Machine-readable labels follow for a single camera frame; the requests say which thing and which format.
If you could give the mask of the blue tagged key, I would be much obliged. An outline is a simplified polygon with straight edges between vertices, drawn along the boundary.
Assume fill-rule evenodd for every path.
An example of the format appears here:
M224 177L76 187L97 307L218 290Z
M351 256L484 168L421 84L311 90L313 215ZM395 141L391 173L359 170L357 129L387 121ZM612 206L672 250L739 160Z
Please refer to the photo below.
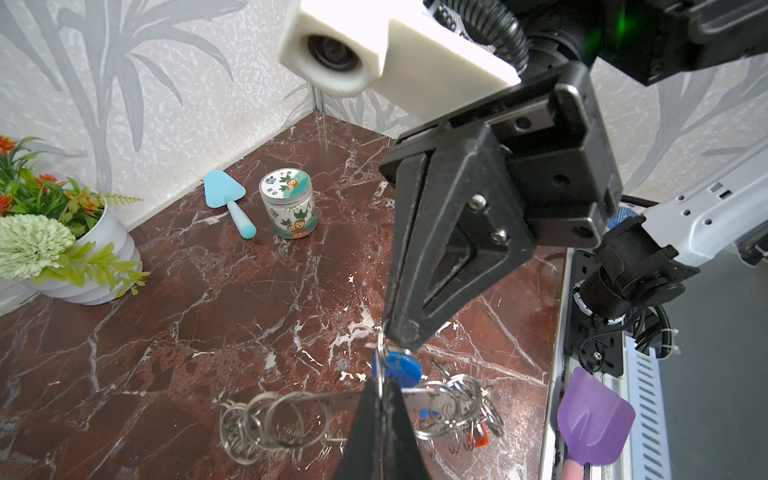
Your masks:
M389 350L382 365L384 376L395 378L402 389L416 387L422 380L422 365L410 350Z

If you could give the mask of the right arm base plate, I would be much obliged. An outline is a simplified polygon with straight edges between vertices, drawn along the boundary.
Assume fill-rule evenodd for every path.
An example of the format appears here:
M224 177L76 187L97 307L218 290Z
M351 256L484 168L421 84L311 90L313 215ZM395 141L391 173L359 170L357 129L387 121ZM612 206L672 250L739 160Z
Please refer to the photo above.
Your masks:
M584 313L577 302L579 287L596 270L597 264L589 252L573 252L564 352L593 374L620 379L624 375L624 333L605 334L611 325L600 317Z

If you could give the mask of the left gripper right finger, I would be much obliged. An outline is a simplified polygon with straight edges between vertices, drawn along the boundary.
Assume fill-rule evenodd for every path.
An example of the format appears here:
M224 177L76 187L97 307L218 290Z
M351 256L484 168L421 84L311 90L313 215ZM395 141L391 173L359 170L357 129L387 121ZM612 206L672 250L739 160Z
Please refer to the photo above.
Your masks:
M394 377L383 388L383 478L386 480L429 480L417 438L406 408L404 395Z

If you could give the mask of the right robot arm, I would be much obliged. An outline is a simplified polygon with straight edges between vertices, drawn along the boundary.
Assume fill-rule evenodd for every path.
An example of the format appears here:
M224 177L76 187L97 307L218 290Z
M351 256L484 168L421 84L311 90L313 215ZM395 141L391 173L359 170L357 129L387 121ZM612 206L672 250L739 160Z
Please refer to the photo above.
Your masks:
M763 1L438 1L522 82L402 136L385 336L418 349L540 246L591 249L584 309L679 296L767 230Z

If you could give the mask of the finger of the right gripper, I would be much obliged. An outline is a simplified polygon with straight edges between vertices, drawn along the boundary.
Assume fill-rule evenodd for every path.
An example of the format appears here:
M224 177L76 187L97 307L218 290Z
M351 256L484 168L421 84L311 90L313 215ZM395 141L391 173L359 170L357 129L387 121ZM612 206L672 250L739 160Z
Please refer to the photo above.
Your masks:
M452 131L432 154L413 230L413 347L531 259L525 204L491 127Z
M387 167L394 167L395 217L382 321L385 336L398 345L423 345L426 342L426 338L419 337L421 318L413 321L397 301L398 297L405 298L412 290L405 285L404 268L428 165L426 153L404 158L397 166L393 162L387 164Z

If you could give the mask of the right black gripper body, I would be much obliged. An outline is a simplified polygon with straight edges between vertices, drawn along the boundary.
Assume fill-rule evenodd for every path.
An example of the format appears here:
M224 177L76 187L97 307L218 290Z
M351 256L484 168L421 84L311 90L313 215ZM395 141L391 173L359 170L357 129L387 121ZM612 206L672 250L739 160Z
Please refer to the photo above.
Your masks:
M389 181L408 156L486 124L542 246L600 245L622 195L590 70L568 62L403 134L379 166Z

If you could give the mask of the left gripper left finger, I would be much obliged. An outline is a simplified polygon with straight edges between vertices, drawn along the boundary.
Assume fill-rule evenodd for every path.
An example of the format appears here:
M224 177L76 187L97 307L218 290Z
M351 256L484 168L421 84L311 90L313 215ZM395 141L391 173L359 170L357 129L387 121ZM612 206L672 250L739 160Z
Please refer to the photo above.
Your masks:
M365 384L334 479L383 479L384 383L379 376Z

